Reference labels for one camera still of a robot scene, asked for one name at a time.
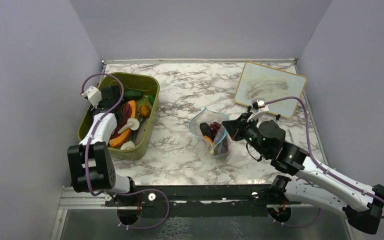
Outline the red toy grapes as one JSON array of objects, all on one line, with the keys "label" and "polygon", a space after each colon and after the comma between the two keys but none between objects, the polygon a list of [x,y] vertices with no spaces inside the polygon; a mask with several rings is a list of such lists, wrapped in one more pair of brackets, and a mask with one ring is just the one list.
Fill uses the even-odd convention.
[{"label": "red toy grapes", "polygon": [[212,130],[212,132],[216,135],[218,133],[218,131],[220,130],[221,128],[221,124],[218,123],[218,122],[213,122],[210,124],[210,128]]}]

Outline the green toy cucumber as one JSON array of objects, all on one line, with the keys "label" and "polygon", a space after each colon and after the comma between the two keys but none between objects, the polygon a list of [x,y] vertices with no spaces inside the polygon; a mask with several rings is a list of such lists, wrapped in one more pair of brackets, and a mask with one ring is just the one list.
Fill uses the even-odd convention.
[{"label": "green toy cucumber", "polygon": [[144,96],[143,92],[137,89],[127,89],[124,91],[123,100],[128,101],[137,101]]}]

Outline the clear zip top bag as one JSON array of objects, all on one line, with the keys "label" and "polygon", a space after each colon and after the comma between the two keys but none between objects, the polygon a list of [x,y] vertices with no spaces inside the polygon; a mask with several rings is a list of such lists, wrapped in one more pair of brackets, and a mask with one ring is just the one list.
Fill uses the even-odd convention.
[{"label": "clear zip top bag", "polygon": [[222,122],[227,120],[227,114],[205,107],[189,121],[188,129],[192,135],[205,142],[213,157],[226,158],[230,153],[230,140]]}]

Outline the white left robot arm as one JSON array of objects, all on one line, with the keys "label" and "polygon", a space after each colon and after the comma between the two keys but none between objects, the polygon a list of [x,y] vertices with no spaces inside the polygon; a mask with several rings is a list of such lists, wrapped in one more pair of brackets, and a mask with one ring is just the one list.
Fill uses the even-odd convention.
[{"label": "white left robot arm", "polygon": [[118,193],[124,205],[137,200],[134,182],[116,174],[108,144],[117,125],[123,120],[122,88],[118,85],[102,89],[89,87],[83,96],[92,99],[87,113],[91,123],[84,138],[67,149],[71,185],[77,193],[98,195],[105,191]]}]

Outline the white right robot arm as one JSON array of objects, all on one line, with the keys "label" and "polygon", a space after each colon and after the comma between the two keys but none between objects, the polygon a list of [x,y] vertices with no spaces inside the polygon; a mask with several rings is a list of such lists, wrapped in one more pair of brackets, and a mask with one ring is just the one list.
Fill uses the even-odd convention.
[{"label": "white right robot arm", "polygon": [[251,113],[221,124],[233,141],[245,140],[260,157],[270,161],[277,175],[269,199],[300,202],[337,213],[355,229],[370,235],[378,231],[384,207],[384,186],[358,183],[285,140],[286,131],[274,121],[248,121]]}]

